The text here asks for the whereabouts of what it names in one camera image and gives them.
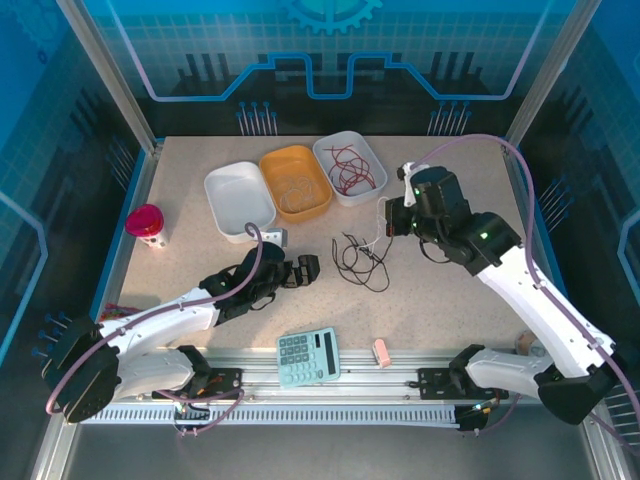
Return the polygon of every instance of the plastic tray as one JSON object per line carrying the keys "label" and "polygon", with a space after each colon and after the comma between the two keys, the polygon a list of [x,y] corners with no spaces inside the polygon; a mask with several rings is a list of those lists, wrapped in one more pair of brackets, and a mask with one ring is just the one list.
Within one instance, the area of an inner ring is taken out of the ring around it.
{"label": "plastic tray", "polygon": [[[335,174],[332,174],[334,178],[329,178],[329,171],[331,167],[335,165],[335,160],[333,159],[331,151],[326,149],[331,149],[332,147],[342,148],[348,145],[351,145],[351,148],[369,163],[370,172],[375,181],[376,188],[372,188],[367,182],[361,182],[349,190],[349,195],[342,195],[336,190],[333,182],[339,173],[337,170],[334,170]],[[318,159],[322,171],[329,180],[338,202],[346,207],[354,207],[373,200],[387,184],[387,172],[384,171],[380,160],[378,160],[378,157],[373,153],[369,144],[359,133],[345,131],[321,138],[313,145],[313,154]]]}
{"label": "plastic tray", "polygon": [[278,213],[290,223],[322,215],[331,203],[331,186],[307,147],[292,147],[268,153],[260,170]]}
{"label": "plastic tray", "polygon": [[247,222],[265,230],[276,220],[276,209],[255,163],[239,162],[218,168],[204,179],[213,218],[220,233],[231,243],[251,240]]}

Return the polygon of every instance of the orange plastic tray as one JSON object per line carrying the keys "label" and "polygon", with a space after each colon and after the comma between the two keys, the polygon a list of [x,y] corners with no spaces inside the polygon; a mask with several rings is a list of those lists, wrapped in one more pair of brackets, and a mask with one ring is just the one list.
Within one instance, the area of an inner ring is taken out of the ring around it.
{"label": "orange plastic tray", "polygon": [[294,145],[268,153],[260,160],[260,170],[287,222],[305,222],[328,210],[333,191],[309,148]]}

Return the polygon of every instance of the red lid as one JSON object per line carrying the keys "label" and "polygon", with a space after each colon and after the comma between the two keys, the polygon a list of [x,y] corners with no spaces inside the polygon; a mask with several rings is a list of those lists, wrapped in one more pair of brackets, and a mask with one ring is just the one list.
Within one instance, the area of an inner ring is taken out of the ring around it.
{"label": "red lid", "polygon": [[127,217],[124,229],[135,237],[157,235],[164,227],[164,217],[158,207],[145,204],[136,208]]}

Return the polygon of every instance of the glass panel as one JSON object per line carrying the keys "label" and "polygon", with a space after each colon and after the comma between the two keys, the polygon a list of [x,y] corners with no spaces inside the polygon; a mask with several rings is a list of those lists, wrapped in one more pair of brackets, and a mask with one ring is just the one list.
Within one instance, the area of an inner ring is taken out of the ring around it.
{"label": "glass panel", "polygon": [[640,7],[603,2],[522,142],[571,300],[640,342]]}
{"label": "glass panel", "polygon": [[0,68],[0,461],[24,478],[46,426],[45,315],[88,313],[139,146],[55,2],[0,1]]}
{"label": "glass panel", "polygon": [[503,135],[574,0],[86,5],[158,136]]}

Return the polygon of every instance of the pink cable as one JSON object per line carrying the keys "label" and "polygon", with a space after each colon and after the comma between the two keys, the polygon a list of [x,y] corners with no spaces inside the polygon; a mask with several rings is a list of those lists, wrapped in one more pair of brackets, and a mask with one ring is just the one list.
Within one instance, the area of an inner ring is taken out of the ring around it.
{"label": "pink cable", "polygon": [[58,395],[60,395],[60,392],[62,391],[62,389],[67,385],[67,383],[69,382],[71,377],[78,371],[78,369],[91,357],[91,355],[93,355],[95,352],[100,350],[100,348],[102,348],[103,346],[108,344],[111,340],[116,338],[118,335],[124,335],[127,330],[131,330],[136,325],[144,322],[145,320],[149,320],[150,318],[153,318],[156,315],[160,315],[162,313],[171,312],[171,311],[177,310],[179,308],[189,308],[189,307],[195,307],[197,305],[205,305],[205,304],[215,303],[215,302],[218,302],[220,300],[224,300],[225,298],[232,297],[233,295],[238,293],[240,290],[242,290],[244,287],[246,287],[247,284],[253,278],[253,276],[256,274],[256,271],[258,270],[258,265],[260,264],[260,260],[262,259],[262,235],[260,235],[260,230],[253,223],[247,223],[244,226],[244,229],[247,232],[247,234],[249,234],[252,237],[255,236],[257,238],[257,240],[258,240],[258,251],[256,252],[256,260],[253,263],[253,267],[251,267],[251,270],[249,271],[249,274],[247,275],[247,277],[242,282],[240,282],[239,285],[237,285],[235,288],[232,288],[227,293],[223,293],[222,295],[218,295],[217,297],[204,298],[204,299],[200,299],[200,300],[192,300],[190,302],[185,302],[182,305],[180,305],[180,304],[167,305],[166,307],[162,307],[162,308],[159,308],[157,310],[153,310],[151,312],[147,312],[147,313],[141,315],[140,317],[136,318],[135,320],[132,320],[128,324],[124,325],[123,327],[119,328],[118,330],[110,333],[109,335],[104,337],[102,340],[98,341],[91,348],[89,348],[86,352],[84,352],[80,356],[80,358],[78,358],[78,360],[76,360],[75,363],[73,365],[71,365],[71,367],[69,367],[69,370],[67,370],[67,372],[62,376],[62,378],[60,379],[58,384],[55,386],[55,388],[51,392],[51,395],[49,396],[49,399],[47,400],[47,404],[45,406],[46,412],[49,415],[52,415],[54,413],[60,413],[62,411],[62,409],[55,409],[54,408],[54,405],[56,403]]}
{"label": "pink cable", "polygon": [[482,434],[484,436],[487,433],[491,432],[492,430],[495,430],[496,428],[506,423],[506,421],[509,419],[513,411],[516,409],[516,405],[518,405],[518,402],[520,401],[521,398],[522,398],[522,395],[520,395],[519,393],[516,394],[516,396],[513,398],[513,403],[509,406],[509,410],[507,410],[507,413],[505,413],[504,416],[493,425],[490,425],[487,428],[483,428],[482,430],[480,430],[478,435]]}
{"label": "pink cable", "polygon": [[214,400],[221,400],[223,398],[230,397],[231,395],[235,395],[236,393],[238,394],[238,398],[236,399],[236,401],[233,402],[233,404],[229,408],[227,408],[227,410],[225,410],[225,412],[222,415],[220,415],[218,418],[216,418],[213,422],[208,423],[207,425],[205,425],[202,428],[194,428],[193,430],[186,430],[186,431],[182,432],[182,436],[184,436],[186,434],[189,434],[189,435],[193,435],[194,437],[197,437],[198,434],[200,434],[202,432],[206,432],[207,430],[211,430],[213,427],[215,427],[220,422],[222,422],[222,420],[224,420],[229,415],[231,415],[231,412],[233,412],[236,409],[236,407],[238,405],[240,405],[240,402],[244,398],[244,390],[241,389],[241,388],[236,388],[234,390],[229,390],[228,392],[221,393],[219,395],[213,395],[211,397],[203,397],[203,398],[182,398],[182,397],[179,397],[177,395],[174,395],[173,393],[169,392],[168,390],[158,390],[158,393],[160,395],[164,395],[165,397],[167,397],[170,400],[174,400],[174,401],[180,402],[180,403],[209,403],[209,402],[212,402]]}
{"label": "pink cable", "polygon": [[[411,166],[411,170],[414,170],[419,165],[427,163],[428,160],[435,157],[440,152],[443,152],[444,150],[452,147],[453,145],[457,145],[459,143],[463,143],[468,140],[491,140],[493,142],[497,142],[503,147],[505,147],[507,150],[509,150],[509,152],[513,153],[513,155],[515,155],[516,159],[518,160],[518,163],[522,167],[522,171],[524,172],[525,180],[527,183],[528,208],[529,208],[527,225],[526,225],[526,238],[525,238],[525,244],[524,244],[525,260],[527,262],[527,268],[529,269],[529,272],[531,272],[531,277],[533,278],[536,284],[539,284],[541,279],[533,264],[533,222],[534,222],[535,205],[536,205],[535,191],[533,188],[533,178],[531,176],[531,172],[529,171],[529,166],[527,165],[527,162],[525,161],[524,157],[516,147],[514,147],[509,142],[507,142],[506,140],[503,140],[500,137],[495,137],[493,135],[487,135],[484,133],[473,133],[470,135],[465,135],[463,137],[458,137],[455,140],[447,142],[433,149],[431,152],[425,155],[421,160],[414,163]],[[613,370],[613,372],[616,374],[616,376],[620,380],[620,383],[624,387],[624,390],[629,396],[629,400],[631,401],[631,405],[633,405],[633,410],[636,415],[636,421],[638,422],[638,425],[640,425],[640,402],[638,401],[638,397],[635,395],[633,387],[631,386],[631,383],[629,382],[629,379],[626,377],[624,372],[620,369],[620,367],[615,362],[615,360],[613,360],[613,358],[611,358],[611,356],[604,350],[604,348],[602,348],[600,344],[598,344],[598,342],[593,337],[593,335],[589,333],[589,331],[580,323],[580,321],[578,321],[578,319],[573,316],[573,314],[562,304],[562,302],[560,302],[560,300],[558,300],[553,295],[553,293],[551,293],[549,289],[547,289],[545,286],[540,286],[540,290],[549,299],[549,301],[553,303],[567,317],[567,319],[571,322],[571,324],[578,329],[578,331],[587,340],[587,342],[589,342],[589,344],[591,345],[596,346],[595,349],[598,352],[598,354],[600,354],[600,356],[607,363],[607,365],[611,367],[611,370]],[[596,422],[598,422],[599,425],[601,426],[606,425],[606,423],[601,418],[599,418],[596,414],[591,413],[590,416]],[[622,435],[616,432],[615,429],[613,429],[612,427],[610,426],[608,427],[609,428],[605,428],[605,430],[607,430],[607,432],[613,435],[623,447],[627,448],[634,456],[640,456],[640,452],[632,449],[631,446],[627,443],[627,441],[622,437]]]}

